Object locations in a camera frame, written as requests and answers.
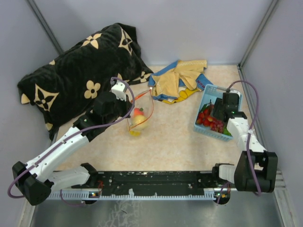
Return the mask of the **purple red grapes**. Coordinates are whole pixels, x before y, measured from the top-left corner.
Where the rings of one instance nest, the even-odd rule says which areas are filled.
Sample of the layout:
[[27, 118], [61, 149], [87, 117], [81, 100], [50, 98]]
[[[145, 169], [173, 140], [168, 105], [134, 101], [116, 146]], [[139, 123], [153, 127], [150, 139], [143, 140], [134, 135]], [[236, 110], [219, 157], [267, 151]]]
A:
[[222, 121], [212, 121], [210, 123], [210, 129], [221, 134], [223, 133], [223, 127], [224, 123]]

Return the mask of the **light blue plastic basket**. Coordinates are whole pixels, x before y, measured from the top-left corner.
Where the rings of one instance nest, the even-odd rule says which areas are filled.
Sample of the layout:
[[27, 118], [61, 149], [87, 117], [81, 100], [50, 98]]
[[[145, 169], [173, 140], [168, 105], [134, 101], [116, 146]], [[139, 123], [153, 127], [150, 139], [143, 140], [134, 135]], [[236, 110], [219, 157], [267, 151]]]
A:
[[223, 87], [208, 84], [197, 112], [194, 131], [219, 139], [230, 141], [233, 139], [227, 129], [230, 118], [244, 118], [241, 111], [242, 94], [235, 89], [229, 92]]

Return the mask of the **green grapes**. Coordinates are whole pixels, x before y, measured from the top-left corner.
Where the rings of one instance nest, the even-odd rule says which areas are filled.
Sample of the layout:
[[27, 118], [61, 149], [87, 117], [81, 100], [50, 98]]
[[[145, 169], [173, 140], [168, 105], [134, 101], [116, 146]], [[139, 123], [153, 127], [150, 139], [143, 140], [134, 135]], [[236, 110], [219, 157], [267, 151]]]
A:
[[223, 129], [223, 134], [227, 136], [231, 136], [231, 133], [226, 128]]

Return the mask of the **red strawberries bunch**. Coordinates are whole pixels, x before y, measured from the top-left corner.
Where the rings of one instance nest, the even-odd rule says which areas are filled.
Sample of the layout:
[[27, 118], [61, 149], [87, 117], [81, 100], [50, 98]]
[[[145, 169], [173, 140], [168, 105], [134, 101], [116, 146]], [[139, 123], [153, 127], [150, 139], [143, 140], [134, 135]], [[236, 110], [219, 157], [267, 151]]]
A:
[[202, 109], [199, 111], [196, 125], [203, 125], [204, 127], [210, 127], [210, 123], [214, 121], [214, 118], [211, 116], [213, 110], [213, 104], [205, 104]]

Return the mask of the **orange peach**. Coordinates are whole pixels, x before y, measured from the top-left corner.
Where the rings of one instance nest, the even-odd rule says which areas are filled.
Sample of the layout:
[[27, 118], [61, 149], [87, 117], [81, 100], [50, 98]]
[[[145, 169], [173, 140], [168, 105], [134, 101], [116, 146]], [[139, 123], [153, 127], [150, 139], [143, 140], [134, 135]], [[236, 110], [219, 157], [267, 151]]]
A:
[[144, 110], [143, 108], [134, 108], [134, 117], [136, 116], [144, 116]]

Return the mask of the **yellow pear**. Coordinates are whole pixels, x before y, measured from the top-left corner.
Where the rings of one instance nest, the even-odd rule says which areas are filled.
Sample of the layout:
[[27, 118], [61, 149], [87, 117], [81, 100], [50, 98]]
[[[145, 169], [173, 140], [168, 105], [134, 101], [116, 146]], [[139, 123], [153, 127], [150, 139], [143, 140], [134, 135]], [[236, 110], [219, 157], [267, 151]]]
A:
[[144, 115], [137, 115], [133, 118], [133, 127], [135, 130], [143, 130], [147, 127], [147, 118]]

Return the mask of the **yellow banana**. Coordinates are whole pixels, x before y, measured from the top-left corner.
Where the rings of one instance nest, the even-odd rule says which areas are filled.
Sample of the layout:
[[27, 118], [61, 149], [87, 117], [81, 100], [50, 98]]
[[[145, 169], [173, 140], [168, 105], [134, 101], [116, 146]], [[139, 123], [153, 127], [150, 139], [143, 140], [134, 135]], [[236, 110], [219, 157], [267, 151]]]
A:
[[141, 135], [141, 132], [140, 132], [140, 131], [136, 131], [136, 130], [130, 130], [130, 131], [129, 131], [129, 134], [130, 134], [131, 136], [138, 137], [138, 136]]

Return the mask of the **clear zip top bag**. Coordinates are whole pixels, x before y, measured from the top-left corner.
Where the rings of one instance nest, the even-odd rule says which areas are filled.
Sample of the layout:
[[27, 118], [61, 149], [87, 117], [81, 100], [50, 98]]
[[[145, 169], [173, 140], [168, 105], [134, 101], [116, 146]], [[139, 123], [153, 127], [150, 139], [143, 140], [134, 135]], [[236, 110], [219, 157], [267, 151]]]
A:
[[128, 132], [131, 136], [140, 136], [148, 127], [154, 111], [151, 88], [139, 93], [134, 99], [134, 109], [130, 114]]

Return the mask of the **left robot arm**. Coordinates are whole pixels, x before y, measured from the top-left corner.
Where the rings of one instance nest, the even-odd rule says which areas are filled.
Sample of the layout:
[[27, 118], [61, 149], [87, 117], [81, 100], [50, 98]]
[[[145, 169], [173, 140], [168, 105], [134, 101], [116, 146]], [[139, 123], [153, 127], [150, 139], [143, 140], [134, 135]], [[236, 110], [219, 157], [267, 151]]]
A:
[[113, 91], [101, 93], [93, 106], [52, 146], [27, 163], [18, 161], [12, 167], [15, 186], [32, 206], [44, 202], [55, 191], [73, 186], [96, 186], [98, 172], [89, 163], [59, 172], [56, 168], [109, 126], [127, 118], [131, 108], [127, 94]]

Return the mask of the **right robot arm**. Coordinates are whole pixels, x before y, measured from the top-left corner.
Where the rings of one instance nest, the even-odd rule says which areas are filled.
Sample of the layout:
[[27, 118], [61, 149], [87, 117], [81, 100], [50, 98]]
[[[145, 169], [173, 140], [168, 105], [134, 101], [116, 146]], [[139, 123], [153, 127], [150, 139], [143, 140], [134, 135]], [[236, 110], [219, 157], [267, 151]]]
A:
[[232, 135], [241, 151], [237, 165], [218, 163], [212, 168], [212, 183], [223, 187], [232, 183], [238, 191], [273, 192], [276, 182], [278, 157], [267, 151], [250, 128], [247, 116], [239, 111], [240, 96], [234, 92], [224, 92], [215, 102], [215, 113], [226, 123], [227, 131]]

